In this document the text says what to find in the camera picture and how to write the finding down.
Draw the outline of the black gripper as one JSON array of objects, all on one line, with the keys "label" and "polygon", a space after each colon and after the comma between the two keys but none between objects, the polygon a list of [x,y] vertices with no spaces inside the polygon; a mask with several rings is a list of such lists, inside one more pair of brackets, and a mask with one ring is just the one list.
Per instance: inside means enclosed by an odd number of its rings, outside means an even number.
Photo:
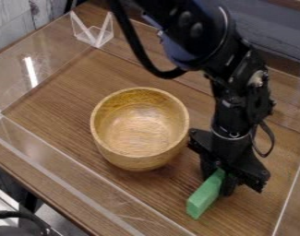
[{"label": "black gripper", "polygon": [[204,180],[218,169],[226,172],[223,196],[231,196],[236,187],[244,184],[258,193],[263,191],[271,172],[256,157],[250,136],[224,138],[214,131],[191,128],[188,147],[200,156]]}]

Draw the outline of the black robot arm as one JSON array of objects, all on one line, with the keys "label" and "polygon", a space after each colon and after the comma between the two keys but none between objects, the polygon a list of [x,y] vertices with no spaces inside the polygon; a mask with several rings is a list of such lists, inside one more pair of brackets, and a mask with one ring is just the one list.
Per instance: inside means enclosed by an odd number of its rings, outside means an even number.
[{"label": "black robot arm", "polygon": [[270,155],[256,145],[273,114],[270,74],[264,59],[242,37],[230,10],[219,0],[135,0],[145,19],[163,32],[170,60],[210,79],[215,112],[208,131],[190,130],[188,147],[200,155],[203,177],[222,169],[220,194],[247,185],[262,192],[271,172],[260,162]]}]

